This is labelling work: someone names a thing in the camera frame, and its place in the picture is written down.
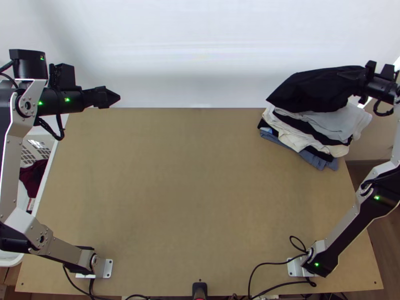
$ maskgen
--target power cord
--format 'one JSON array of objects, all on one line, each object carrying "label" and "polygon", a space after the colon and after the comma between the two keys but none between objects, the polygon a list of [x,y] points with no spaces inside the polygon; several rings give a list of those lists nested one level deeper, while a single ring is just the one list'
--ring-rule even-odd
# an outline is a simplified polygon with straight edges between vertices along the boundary
[{"label": "power cord", "polygon": [[11,67],[15,61],[16,61],[15,59],[12,59],[9,62],[7,62],[5,65],[1,66],[0,73],[3,73],[5,70],[7,70],[9,67]]},{"label": "power cord", "polygon": [[5,78],[7,78],[9,81],[12,82],[12,84],[14,85],[14,87],[15,87],[16,89],[18,89],[18,84],[17,84],[16,81],[15,81],[14,79],[12,79],[10,76],[8,76],[8,75],[5,74],[5,73],[0,73],[0,76],[4,76]]},{"label": "power cord", "polygon": [[[98,299],[98,300],[113,300],[113,299],[110,299],[110,298],[105,298],[105,297],[100,297],[100,296],[93,295],[93,285],[94,285],[94,283],[95,283],[95,278],[90,279],[90,283],[89,283],[89,292],[85,292],[83,289],[77,287],[77,286],[75,285],[75,283],[73,283],[73,281],[71,280],[70,276],[68,275],[67,269],[66,269],[66,267],[65,267],[64,265],[62,266],[62,269],[64,270],[65,276],[66,276],[66,278],[68,279],[69,283],[70,283],[76,290],[78,290],[78,291],[81,292],[82,294],[84,294],[84,295],[90,297],[90,299],[92,299],[92,300],[95,300],[95,299]],[[128,296],[125,300],[131,299],[131,298],[133,298],[133,297],[140,297],[140,298],[143,298],[144,300],[162,300],[162,299],[158,299],[158,298],[150,298],[150,297],[147,297],[147,296],[141,295],[141,294],[132,294],[132,295]]]},{"label": "power cord", "polygon": [[[293,239],[295,239],[295,240],[297,240],[298,242],[300,242],[302,248],[300,248],[299,246],[297,246],[297,245],[292,241]],[[284,286],[297,285],[297,284],[309,284],[309,285],[312,286],[313,288],[315,288],[315,287],[317,286],[317,284],[316,284],[315,282],[311,281],[310,278],[306,277],[305,280],[302,280],[302,281],[290,281],[290,282],[285,282],[285,283],[277,284],[277,285],[275,285],[275,286],[273,286],[273,287],[270,287],[270,288],[268,288],[268,289],[263,290],[262,292],[259,292],[257,295],[255,295],[255,296],[253,296],[253,297],[250,296],[250,288],[251,288],[251,284],[252,284],[252,278],[253,278],[253,275],[254,275],[255,271],[256,271],[259,267],[265,266],[265,265],[286,265],[287,263],[289,263],[289,262],[291,262],[291,261],[294,261],[294,260],[297,259],[297,258],[306,256],[306,255],[308,254],[308,253],[307,253],[306,246],[304,245],[304,243],[303,243],[298,237],[296,237],[296,236],[294,236],[294,235],[291,235],[291,236],[289,237],[289,241],[290,241],[290,243],[292,244],[292,246],[293,246],[294,248],[296,248],[297,250],[299,250],[299,251],[301,251],[301,252],[303,252],[303,253],[302,253],[302,254],[299,254],[299,255],[297,255],[297,256],[295,256],[295,257],[292,257],[292,258],[288,259],[287,261],[283,261],[283,262],[262,262],[262,263],[259,263],[258,265],[256,265],[255,268],[253,269],[253,271],[251,272],[250,278],[249,278],[249,280],[248,280],[247,296],[248,296],[248,299],[249,299],[249,300],[253,300],[253,299],[255,299],[255,298],[257,298],[257,297],[259,297],[259,296],[261,296],[261,295],[264,295],[264,294],[266,294],[266,293],[268,293],[268,292],[270,292],[270,291],[272,291],[272,290],[275,290],[275,289],[277,289],[277,288],[284,287]]]}]

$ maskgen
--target black cloth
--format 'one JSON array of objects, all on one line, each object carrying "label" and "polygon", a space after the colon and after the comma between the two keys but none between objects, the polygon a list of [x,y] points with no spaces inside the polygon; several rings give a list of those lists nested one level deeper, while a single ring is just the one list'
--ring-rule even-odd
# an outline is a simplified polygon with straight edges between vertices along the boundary
[{"label": "black cloth", "polygon": [[[272,128],[263,118],[258,123],[257,128],[260,129],[261,127],[269,127],[272,129],[272,134],[276,137],[279,137],[279,132],[276,131],[274,128]],[[318,151],[315,149],[313,146],[307,146],[304,148],[304,150],[310,152],[311,154],[314,154],[315,156],[319,157],[320,159],[323,159],[327,162],[332,162],[334,160],[334,157],[330,154]]]},{"label": "black cloth", "polygon": [[295,73],[266,100],[292,113],[335,112],[359,89],[356,80],[340,77],[338,73],[363,69],[359,65],[347,65]]},{"label": "black cloth", "polygon": [[282,122],[292,126],[293,128],[296,128],[296,129],[304,132],[305,134],[312,135],[314,137],[314,139],[316,139],[317,141],[320,141],[321,144],[323,144],[323,145],[328,145],[328,146],[345,145],[345,146],[348,146],[352,142],[353,138],[351,136],[347,139],[347,142],[342,142],[337,139],[330,139],[325,134],[322,134],[322,133],[316,131],[308,122],[304,122],[302,120],[298,120],[298,119],[292,118],[287,115],[281,115],[281,114],[277,113],[275,110],[272,113]]}]

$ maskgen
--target black cable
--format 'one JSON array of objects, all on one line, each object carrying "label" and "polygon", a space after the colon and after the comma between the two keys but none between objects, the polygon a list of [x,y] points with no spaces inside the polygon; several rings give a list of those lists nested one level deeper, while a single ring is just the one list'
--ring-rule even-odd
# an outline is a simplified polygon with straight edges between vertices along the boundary
[{"label": "black cable", "polygon": [[5,65],[0,67],[0,73],[4,72],[5,70],[7,70],[9,67],[11,67],[13,65],[13,63],[15,62],[15,59],[10,60],[9,62],[7,62]]},{"label": "black cable", "polygon": [[16,81],[14,79],[12,79],[10,76],[8,76],[7,74],[4,73],[0,73],[0,76],[4,76],[5,78],[7,78],[9,81],[12,82],[12,84],[14,85],[14,87],[16,89],[18,89],[18,84],[16,83]]},{"label": "black cable", "polygon": [[96,298],[92,297],[93,296],[93,285],[95,284],[95,279],[96,278],[90,278],[89,282],[89,295],[91,300],[95,300]]},{"label": "black cable", "polygon": [[[295,240],[299,241],[301,246],[302,246],[302,248],[300,248],[297,245],[295,245],[295,243],[292,241],[292,239],[295,239]],[[250,296],[250,288],[251,288],[251,284],[252,284],[252,278],[253,278],[254,273],[256,272],[256,270],[259,267],[265,266],[265,265],[286,265],[287,263],[289,263],[291,261],[294,261],[297,258],[300,258],[300,257],[308,255],[307,250],[306,250],[306,246],[304,245],[304,243],[298,237],[296,237],[294,235],[291,235],[289,237],[289,241],[290,241],[290,243],[292,244],[292,246],[294,248],[296,248],[297,250],[299,250],[299,251],[301,251],[303,253],[299,254],[299,255],[297,255],[295,257],[292,257],[292,258],[288,259],[287,261],[283,261],[283,262],[262,262],[262,263],[259,263],[258,265],[256,265],[255,268],[253,269],[253,271],[250,274],[250,278],[248,279],[248,286],[247,286],[248,300],[253,300],[253,299],[255,299],[255,298],[257,298],[257,297],[259,297],[261,295],[264,295],[264,294],[266,294],[266,293],[268,293],[268,292],[270,292],[272,290],[275,290],[277,288],[284,287],[284,286],[297,285],[297,284],[309,284],[313,288],[315,288],[317,286],[317,284],[315,282],[311,281],[310,278],[306,277],[305,280],[303,280],[303,281],[290,281],[290,282],[281,283],[281,284],[275,285],[273,287],[270,287],[270,288],[268,288],[266,290],[263,290],[262,292],[258,293],[257,295],[255,295],[253,297]]]},{"label": "black cable", "polygon": [[[295,240],[299,241],[299,243],[302,245],[302,248],[300,248],[297,245],[295,245],[295,243],[292,241],[292,239],[295,239]],[[306,246],[304,245],[304,243],[297,236],[294,236],[294,235],[289,236],[289,241],[290,241],[291,245],[293,247],[295,247],[297,250],[307,254]]]},{"label": "black cable", "polygon": [[65,267],[64,265],[62,266],[62,269],[64,270],[65,276],[66,276],[66,278],[68,279],[69,283],[70,283],[76,290],[78,290],[79,292],[81,292],[82,294],[84,294],[84,295],[86,295],[86,296],[89,296],[90,298],[94,298],[94,299],[99,299],[99,300],[112,300],[112,299],[110,299],[110,298],[104,298],[104,297],[99,297],[99,296],[91,295],[91,294],[85,292],[83,289],[80,289],[79,287],[77,287],[77,286],[75,285],[75,283],[72,282],[70,276],[68,275],[67,269],[66,269],[66,267]]},{"label": "black cable", "polygon": [[[90,299],[113,300],[113,299],[110,299],[110,298],[105,298],[105,297],[100,297],[100,296],[95,296],[95,295],[93,295],[93,285],[94,285],[94,283],[95,283],[95,278],[92,278],[92,279],[90,280],[90,283],[89,283],[89,293],[87,293],[87,292],[85,292],[83,289],[77,287],[77,286],[75,285],[75,283],[73,283],[73,281],[71,280],[70,276],[68,275],[67,269],[66,269],[66,267],[65,267],[64,265],[62,265],[62,269],[64,270],[65,276],[66,276],[66,278],[68,279],[69,283],[70,283],[76,290],[78,290],[79,292],[81,292],[82,294],[84,294],[84,295],[86,295],[86,296],[89,296]],[[141,297],[141,298],[143,298],[143,299],[145,299],[145,300],[162,300],[162,299],[158,299],[158,298],[150,298],[150,297],[147,297],[147,296],[144,296],[144,295],[141,295],[141,294],[132,294],[132,295],[128,296],[125,300],[128,300],[128,299],[133,298],[133,297]]]},{"label": "black cable", "polygon": [[364,190],[369,184],[378,183],[378,182],[380,182],[380,181],[382,181],[382,180],[385,180],[385,179],[387,179],[387,178],[389,178],[389,177],[391,177],[391,176],[393,176],[393,175],[395,175],[395,174],[397,174],[397,173],[399,173],[399,172],[400,172],[400,169],[397,169],[396,171],[391,172],[390,174],[383,175],[383,176],[377,177],[377,178],[368,179],[368,180],[364,181],[364,182],[361,184],[361,188]]},{"label": "black cable", "polygon": [[340,294],[343,296],[344,300],[349,300],[349,299],[346,297],[346,295],[345,295],[344,292],[341,292]]},{"label": "black cable", "polygon": [[63,128],[63,123],[61,120],[61,115],[59,113],[57,113],[55,115],[55,119],[57,120],[57,125],[58,125],[58,130],[59,130],[59,135],[57,135],[53,129],[51,128],[51,126],[45,121],[43,120],[41,117],[37,117],[37,122],[39,123],[39,125],[46,130],[49,134],[52,135],[53,138],[55,138],[57,141],[61,141],[64,137],[64,128]]},{"label": "black cable", "polygon": [[379,112],[378,111],[379,104],[381,104],[381,100],[376,100],[376,102],[373,105],[372,110],[375,113],[375,115],[377,115],[378,117],[387,117],[387,116],[390,116],[393,114],[393,111],[394,111],[393,107],[386,112]]}]

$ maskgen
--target wooden floor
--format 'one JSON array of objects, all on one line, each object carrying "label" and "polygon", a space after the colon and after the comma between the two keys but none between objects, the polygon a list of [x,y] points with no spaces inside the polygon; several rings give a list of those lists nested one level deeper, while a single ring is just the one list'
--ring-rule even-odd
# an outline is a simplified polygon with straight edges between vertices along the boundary
[{"label": "wooden floor", "polygon": [[[347,167],[357,189],[376,162],[348,162]],[[347,292],[349,300],[399,300],[400,299],[400,208],[386,217],[375,220],[368,227],[384,289]]]}]

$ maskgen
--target white laundry basket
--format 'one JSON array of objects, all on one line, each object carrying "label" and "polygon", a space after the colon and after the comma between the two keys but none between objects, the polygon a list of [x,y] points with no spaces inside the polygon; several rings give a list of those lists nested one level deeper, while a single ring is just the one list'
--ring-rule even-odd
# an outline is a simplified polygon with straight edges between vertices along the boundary
[{"label": "white laundry basket", "polygon": [[[53,157],[56,152],[58,142],[49,134],[44,135],[27,135],[23,139],[22,152],[21,152],[21,167],[32,165],[35,161],[48,159],[43,178],[40,182],[40,187],[37,192],[36,199],[28,197],[27,190],[24,184],[19,181],[17,206],[26,210],[30,201],[33,202],[32,215],[36,216],[39,203],[43,194],[46,180],[49,174],[50,166],[52,165]],[[24,257],[23,253],[7,252],[0,250],[0,267],[13,267],[21,263]]]}]

